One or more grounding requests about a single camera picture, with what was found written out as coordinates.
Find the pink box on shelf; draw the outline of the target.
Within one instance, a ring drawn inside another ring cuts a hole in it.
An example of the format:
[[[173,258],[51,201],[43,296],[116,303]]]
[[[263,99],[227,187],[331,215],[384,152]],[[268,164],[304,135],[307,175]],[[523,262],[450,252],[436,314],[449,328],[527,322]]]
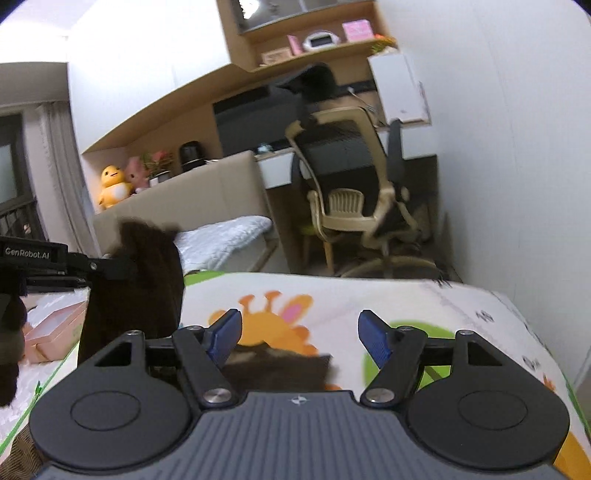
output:
[[[375,39],[372,24],[368,19],[353,20],[342,23],[346,41],[349,43],[363,42]]]

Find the black kettle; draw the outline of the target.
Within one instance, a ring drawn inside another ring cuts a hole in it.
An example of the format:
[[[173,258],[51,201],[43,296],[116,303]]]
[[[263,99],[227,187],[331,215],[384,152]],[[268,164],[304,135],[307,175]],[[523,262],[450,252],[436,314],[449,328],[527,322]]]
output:
[[[178,150],[182,172],[188,172],[205,164],[204,147],[198,141],[182,144]]]

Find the grey window curtain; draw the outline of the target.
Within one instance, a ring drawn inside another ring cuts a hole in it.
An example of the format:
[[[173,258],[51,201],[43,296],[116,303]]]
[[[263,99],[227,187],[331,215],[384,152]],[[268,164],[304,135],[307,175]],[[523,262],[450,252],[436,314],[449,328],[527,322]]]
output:
[[[69,244],[89,256],[99,253],[90,199],[67,101],[42,103],[38,108],[40,131],[49,177]]]

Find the black computer monitor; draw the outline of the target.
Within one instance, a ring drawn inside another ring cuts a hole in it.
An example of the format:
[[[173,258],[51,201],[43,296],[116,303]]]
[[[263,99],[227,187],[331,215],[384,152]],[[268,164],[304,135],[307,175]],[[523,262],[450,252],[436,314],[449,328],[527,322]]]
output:
[[[287,126],[297,120],[297,98],[276,86],[262,86],[214,103],[213,114],[224,156],[256,152],[261,145],[283,150],[290,145]]]

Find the potted plant with flowers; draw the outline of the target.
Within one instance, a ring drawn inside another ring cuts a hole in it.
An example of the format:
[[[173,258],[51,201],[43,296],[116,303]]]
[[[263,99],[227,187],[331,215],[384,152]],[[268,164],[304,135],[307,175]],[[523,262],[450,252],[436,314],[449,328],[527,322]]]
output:
[[[173,155],[166,150],[160,150],[153,153],[144,152],[140,155],[140,161],[145,169],[145,177],[147,179],[147,186],[150,186],[150,181],[156,178],[162,172],[170,169],[173,162]]]

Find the yellow duck plush toy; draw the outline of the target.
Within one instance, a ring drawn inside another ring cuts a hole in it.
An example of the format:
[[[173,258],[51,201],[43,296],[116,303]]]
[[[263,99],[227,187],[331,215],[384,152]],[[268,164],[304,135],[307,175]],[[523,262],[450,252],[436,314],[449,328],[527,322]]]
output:
[[[132,193],[132,185],[126,181],[124,172],[114,165],[105,167],[100,175],[101,192],[98,206],[106,210],[127,199]]]

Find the pink plush toy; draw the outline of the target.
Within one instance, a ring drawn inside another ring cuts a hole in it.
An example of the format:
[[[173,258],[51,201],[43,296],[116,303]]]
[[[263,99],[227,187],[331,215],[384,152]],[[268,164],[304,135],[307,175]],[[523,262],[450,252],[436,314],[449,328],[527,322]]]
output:
[[[130,157],[124,170],[125,178],[132,191],[139,193],[149,187],[149,173],[139,156]]]

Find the orange flowers on shelf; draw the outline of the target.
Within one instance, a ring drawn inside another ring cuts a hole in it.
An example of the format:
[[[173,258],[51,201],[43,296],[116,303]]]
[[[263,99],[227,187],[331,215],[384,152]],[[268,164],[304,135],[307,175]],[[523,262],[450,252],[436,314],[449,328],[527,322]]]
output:
[[[398,41],[390,35],[376,34],[370,50],[373,55],[392,53],[398,50]]]

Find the white alarm clock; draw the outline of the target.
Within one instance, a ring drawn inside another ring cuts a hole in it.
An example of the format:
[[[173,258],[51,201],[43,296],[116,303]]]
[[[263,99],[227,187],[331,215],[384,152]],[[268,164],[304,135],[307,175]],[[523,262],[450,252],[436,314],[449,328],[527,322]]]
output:
[[[327,30],[320,30],[305,37],[303,48],[305,52],[315,52],[339,46],[339,44],[341,44],[341,40],[338,35]]]

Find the white board on desk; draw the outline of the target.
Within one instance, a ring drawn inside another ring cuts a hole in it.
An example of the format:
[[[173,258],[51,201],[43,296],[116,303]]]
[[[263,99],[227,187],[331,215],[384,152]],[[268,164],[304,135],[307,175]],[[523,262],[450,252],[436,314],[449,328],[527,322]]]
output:
[[[411,65],[403,53],[383,53],[368,58],[384,118],[388,123],[430,124],[430,114]]]

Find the white quilted mattress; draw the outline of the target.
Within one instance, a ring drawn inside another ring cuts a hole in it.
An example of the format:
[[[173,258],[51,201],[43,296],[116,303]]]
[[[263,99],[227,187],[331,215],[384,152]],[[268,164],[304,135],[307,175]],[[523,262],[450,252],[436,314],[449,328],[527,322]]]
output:
[[[118,223],[118,242],[105,258],[127,258],[127,281],[90,288],[85,324],[122,330],[175,330],[180,323],[184,276],[212,270],[270,230],[270,219],[246,216],[182,232],[139,219]]]

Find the cartoon animal play mat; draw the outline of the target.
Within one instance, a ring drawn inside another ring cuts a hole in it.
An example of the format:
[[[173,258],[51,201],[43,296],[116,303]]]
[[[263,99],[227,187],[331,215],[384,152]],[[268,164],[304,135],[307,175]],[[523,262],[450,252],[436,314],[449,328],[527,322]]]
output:
[[[30,408],[41,479],[586,479],[589,429],[500,294],[443,281],[186,279]]]

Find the brown polka dot garment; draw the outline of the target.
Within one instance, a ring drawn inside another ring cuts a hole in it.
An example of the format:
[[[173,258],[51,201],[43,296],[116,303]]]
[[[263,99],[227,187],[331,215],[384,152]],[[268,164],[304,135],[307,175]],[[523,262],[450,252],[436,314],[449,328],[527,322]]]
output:
[[[4,237],[1,240],[1,404],[17,393],[24,355],[23,296],[84,285],[90,293],[79,342],[84,362],[131,330],[148,340],[172,335],[180,325],[184,278],[176,227],[126,220],[119,242],[104,260],[62,244]],[[221,374],[238,394],[247,391],[311,392],[332,389],[331,359],[270,347],[235,346]]]

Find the beige upholstered headboard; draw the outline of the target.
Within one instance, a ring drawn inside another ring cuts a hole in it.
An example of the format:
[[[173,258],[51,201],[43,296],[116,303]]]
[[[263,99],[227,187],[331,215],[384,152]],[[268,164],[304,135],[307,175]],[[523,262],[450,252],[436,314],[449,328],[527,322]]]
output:
[[[93,226],[99,249],[118,241],[118,223],[139,219],[182,231],[242,216],[270,216],[263,178],[252,152],[242,152],[177,175],[97,214]]]

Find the beige mesh office chair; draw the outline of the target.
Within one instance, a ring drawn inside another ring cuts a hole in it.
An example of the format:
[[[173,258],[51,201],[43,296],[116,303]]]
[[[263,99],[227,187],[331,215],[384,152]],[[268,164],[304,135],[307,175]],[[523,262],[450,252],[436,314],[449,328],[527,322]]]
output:
[[[427,201],[413,198],[405,184],[400,120],[388,126],[381,140],[361,106],[315,109],[334,96],[337,84],[328,64],[311,64],[277,85],[297,98],[297,120],[287,126],[286,137],[295,157],[291,178],[307,192],[311,226],[329,250],[336,242],[356,238],[360,253],[356,263],[342,270],[342,278],[382,274],[385,278],[410,278],[425,274],[446,280],[445,264],[423,252],[422,225],[416,214]],[[334,174],[320,174],[320,157],[311,147],[343,146],[361,139],[372,165]]]

